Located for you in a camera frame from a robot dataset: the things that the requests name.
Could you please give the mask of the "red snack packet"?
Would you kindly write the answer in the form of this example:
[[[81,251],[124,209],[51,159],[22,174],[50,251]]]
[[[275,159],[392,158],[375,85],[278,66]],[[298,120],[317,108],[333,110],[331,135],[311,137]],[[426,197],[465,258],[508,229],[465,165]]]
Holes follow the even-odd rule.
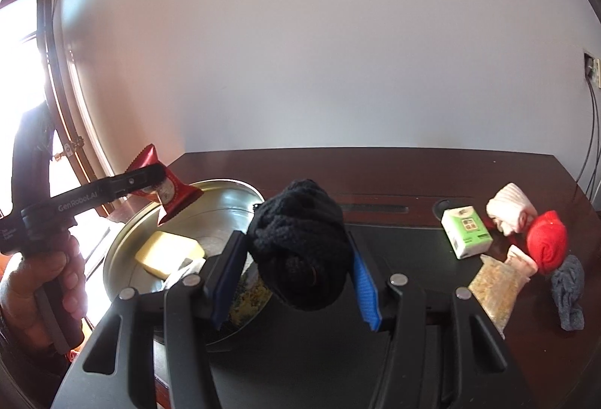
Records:
[[[125,170],[126,172],[131,172],[151,165],[159,165],[164,171],[165,177],[158,184],[135,191],[133,194],[159,202],[164,211],[158,220],[158,225],[161,226],[174,219],[185,208],[192,205],[204,192],[196,186],[182,182],[171,172],[160,161],[157,149],[153,143],[145,146]]]

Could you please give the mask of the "dark grey sock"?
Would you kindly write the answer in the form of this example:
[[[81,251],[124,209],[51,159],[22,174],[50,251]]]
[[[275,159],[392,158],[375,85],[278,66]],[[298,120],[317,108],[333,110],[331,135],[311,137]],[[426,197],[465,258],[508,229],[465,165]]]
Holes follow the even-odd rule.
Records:
[[[575,254],[568,254],[551,275],[551,295],[557,307],[561,329],[582,331],[585,317],[580,299],[585,288],[585,272]]]

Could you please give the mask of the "clear grain snack bag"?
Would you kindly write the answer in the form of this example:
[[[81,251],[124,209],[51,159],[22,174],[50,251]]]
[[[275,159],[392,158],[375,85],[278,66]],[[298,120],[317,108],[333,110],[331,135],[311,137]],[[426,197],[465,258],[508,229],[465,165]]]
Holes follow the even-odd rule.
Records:
[[[515,308],[516,299],[530,278],[510,264],[497,261],[489,255],[480,256],[481,268],[472,279],[468,290],[478,300],[482,309],[502,338]]]

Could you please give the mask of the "red rolled sock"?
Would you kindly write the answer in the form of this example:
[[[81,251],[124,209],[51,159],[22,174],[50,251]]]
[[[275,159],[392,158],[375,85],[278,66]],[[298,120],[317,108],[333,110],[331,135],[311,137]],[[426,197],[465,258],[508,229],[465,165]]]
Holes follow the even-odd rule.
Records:
[[[556,211],[539,215],[532,222],[527,233],[527,248],[529,257],[543,275],[562,265],[568,254],[568,230]]]

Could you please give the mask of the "black desk mat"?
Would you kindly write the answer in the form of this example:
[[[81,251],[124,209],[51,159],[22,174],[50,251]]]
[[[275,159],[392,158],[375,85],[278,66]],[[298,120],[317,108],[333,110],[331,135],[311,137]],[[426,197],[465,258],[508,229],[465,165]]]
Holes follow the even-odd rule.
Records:
[[[444,235],[432,228],[352,225],[352,237],[430,290],[449,292],[472,274]],[[362,320],[352,284],[332,305],[295,310],[277,299],[248,326],[209,349],[225,408],[366,408],[385,359],[388,337]]]

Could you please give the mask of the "wall power socket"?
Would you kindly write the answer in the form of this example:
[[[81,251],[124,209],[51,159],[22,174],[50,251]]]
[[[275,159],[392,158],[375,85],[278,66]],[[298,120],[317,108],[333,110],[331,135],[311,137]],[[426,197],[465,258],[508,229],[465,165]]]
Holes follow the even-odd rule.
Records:
[[[593,88],[601,89],[601,63],[600,59],[591,53],[584,52],[584,70],[586,82]]]

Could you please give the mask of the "yellow green sponge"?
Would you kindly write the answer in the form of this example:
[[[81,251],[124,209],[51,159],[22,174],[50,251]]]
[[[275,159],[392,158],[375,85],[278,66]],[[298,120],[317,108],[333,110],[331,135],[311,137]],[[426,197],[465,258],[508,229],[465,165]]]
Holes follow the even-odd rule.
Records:
[[[156,231],[136,252],[134,259],[149,274],[166,280],[171,274],[206,255],[196,239]]]

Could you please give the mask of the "green white tissue pack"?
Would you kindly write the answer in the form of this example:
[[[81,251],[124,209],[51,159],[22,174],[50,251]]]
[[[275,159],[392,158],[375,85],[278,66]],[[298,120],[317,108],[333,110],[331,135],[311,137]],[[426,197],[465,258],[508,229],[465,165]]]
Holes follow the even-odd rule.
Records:
[[[441,225],[458,260],[484,254],[493,238],[471,205],[448,208],[444,211]]]

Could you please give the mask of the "black fuzzy sock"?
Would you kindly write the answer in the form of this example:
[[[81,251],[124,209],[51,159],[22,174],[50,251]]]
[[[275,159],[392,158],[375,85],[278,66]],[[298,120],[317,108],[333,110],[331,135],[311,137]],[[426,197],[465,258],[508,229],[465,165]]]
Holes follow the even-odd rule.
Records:
[[[316,311],[335,302],[352,269],[341,207],[311,179],[257,205],[246,231],[264,284],[286,305]]]

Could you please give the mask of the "beige paper snack packet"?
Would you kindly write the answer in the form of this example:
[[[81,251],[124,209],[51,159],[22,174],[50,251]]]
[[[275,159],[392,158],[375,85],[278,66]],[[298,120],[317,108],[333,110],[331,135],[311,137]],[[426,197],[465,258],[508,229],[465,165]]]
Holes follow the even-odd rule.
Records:
[[[528,254],[525,254],[515,245],[511,245],[511,247],[508,248],[504,264],[515,269],[515,271],[526,278],[531,278],[538,273],[538,266],[532,257],[529,257]]]

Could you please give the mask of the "round metal tin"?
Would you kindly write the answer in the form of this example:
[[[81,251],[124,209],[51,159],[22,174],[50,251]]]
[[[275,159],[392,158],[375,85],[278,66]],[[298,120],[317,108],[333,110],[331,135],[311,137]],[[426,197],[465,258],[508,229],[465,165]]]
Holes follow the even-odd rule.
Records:
[[[125,223],[108,250],[103,268],[105,291],[113,299],[125,287],[140,294],[168,289],[188,273],[197,273],[211,257],[221,254],[234,231],[245,232],[263,201],[260,191],[233,179],[199,181],[202,196],[170,221],[160,224],[165,211],[158,204],[145,205]],[[136,259],[152,236],[162,234],[160,247],[178,237],[196,240],[196,250],[183,257],[167,274],[153,273]]]

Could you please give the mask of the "cream knitted sock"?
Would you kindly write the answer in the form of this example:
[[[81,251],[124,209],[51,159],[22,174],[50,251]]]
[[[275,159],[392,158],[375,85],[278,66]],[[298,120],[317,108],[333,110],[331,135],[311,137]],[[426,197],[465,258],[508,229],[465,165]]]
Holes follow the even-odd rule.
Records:
[[[508,183],[491,198],[486,213],[504,236],[525,232],[539,216],[525,192],[514,183]]]

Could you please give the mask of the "wooden window frame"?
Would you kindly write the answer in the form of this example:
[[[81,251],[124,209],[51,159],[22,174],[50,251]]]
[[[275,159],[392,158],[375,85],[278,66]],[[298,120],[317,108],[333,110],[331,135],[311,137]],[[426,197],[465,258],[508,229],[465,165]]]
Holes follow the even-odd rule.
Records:
[[[1,0],[6,8],[20,0]],[[33,31],[42,57],[45,99],[66,159],[81,184],[112,175],[114,170],[91,122],[73,49],[63,41],[62,0],[35,0]]]

